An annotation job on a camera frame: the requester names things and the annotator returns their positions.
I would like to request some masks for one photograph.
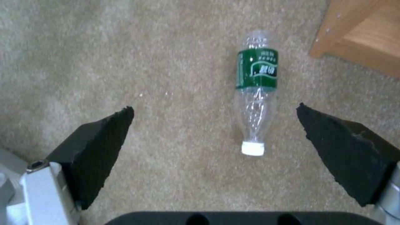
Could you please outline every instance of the bottle cap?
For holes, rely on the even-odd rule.
[[[262,156],[264,155],[264,143],[244,141],[242,143],[242,153],[245,155]]]

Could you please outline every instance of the bottle label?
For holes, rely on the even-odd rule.
[[[247,49],[238,54],[236,88],[272,87],[278,83],[278,51]]]

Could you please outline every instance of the floor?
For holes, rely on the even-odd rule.
[[[308,56],[328,0],[2,0],[0,147],[42,159],[80,124],[135,119],[83,224],[145,210],[349,211],[296,117],[308,106],[400,147],[400,79]],[[243,36],[280,52],[267,153],[240,153],[232,116]]]

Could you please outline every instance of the clear plastic bottle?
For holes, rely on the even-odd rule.
[[[264,137],[277,105],[278,52],[271,48],[268,33],[247,35],[238,54],[234,109],[243,133],[242,153],[264,154]]]

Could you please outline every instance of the screw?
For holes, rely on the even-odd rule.
[[[49,164],[49,161],[48,161],[47,159],[39,160],[39,161],[33,162],[32,164],[30,164],[30,165],[26,168],[26,173],[27,173],[27,174],[30,174],[30,173],[39,171],[39,170],[41,170],[41,169],[43,169],[43,168],[48,167],[49,165],[50,165],[50,164]]]

